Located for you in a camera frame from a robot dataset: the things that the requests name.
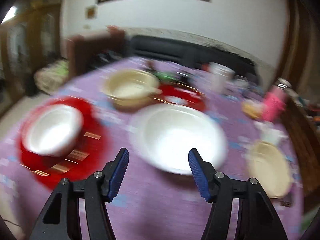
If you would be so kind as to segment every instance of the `white wall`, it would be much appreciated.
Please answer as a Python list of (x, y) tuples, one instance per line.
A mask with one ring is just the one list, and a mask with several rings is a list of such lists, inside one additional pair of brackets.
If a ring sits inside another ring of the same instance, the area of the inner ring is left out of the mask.
[(98, 5), (97, 19), (85, 8), (96, 0), (65, 0), (63, 37), (119, 27), (152, 27), (195, 33), (244, 50), (276, 67), (287, 24), (286, 0), (111, 0)]

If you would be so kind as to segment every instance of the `white plate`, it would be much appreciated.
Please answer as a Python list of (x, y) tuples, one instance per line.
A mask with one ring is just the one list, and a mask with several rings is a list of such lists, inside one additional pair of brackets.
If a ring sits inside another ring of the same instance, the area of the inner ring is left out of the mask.
[(256, 178), (269, 198), (283, 198), (291, 188), (292, 175), (284, 155), (271, 143), (257, 141), (249, 150), (250, 177)]
[(83, 115), (78, 109), (53, 105), (30, 125), (23, 145), (38, 155), (62, 156), (75, 145), (82, 126)]
[(204, 161), (218, 169), (227, 156), (222, 128), (195, 109), (157, 104), (140, 110), (132, 119), (130, 140), (139, 155), (167, 172), (191, 175), (188, 153), (196, 148)]

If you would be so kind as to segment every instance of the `brown cabinet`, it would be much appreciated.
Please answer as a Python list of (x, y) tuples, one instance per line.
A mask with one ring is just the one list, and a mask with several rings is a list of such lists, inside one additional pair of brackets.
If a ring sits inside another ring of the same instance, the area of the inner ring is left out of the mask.
[(0, 25), (4, 90), (9, 105), (1, 104), (0, 116), (18, 101), (32, 75), (60, 56), (61, 0), (17, 0), (16, 16)]

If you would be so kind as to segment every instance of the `floor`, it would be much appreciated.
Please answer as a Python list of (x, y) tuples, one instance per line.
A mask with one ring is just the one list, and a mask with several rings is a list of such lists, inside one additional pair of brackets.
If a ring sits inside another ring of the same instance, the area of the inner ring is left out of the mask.
[(50, 96), (39, 93), (34, 97), (23, 97), (0, 119), (0, 140), (18, 123), (29, 111), (44, 102)]

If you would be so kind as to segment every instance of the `beige bowl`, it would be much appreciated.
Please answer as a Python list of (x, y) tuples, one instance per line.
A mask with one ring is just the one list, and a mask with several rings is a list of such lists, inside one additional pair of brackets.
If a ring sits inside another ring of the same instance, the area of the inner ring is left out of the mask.
[(134, 111), (153, 103), (153, 96), (161, 93), (156, 76), (137, 69), (124, 69), (115, 72), (103, 84), (113, 106), (121, 111)]
[(249, 151), (249, 175), (269, 198), (283, 198), (291, 188), (292, 174), (284, 155), (271, 143), (257, 141)]

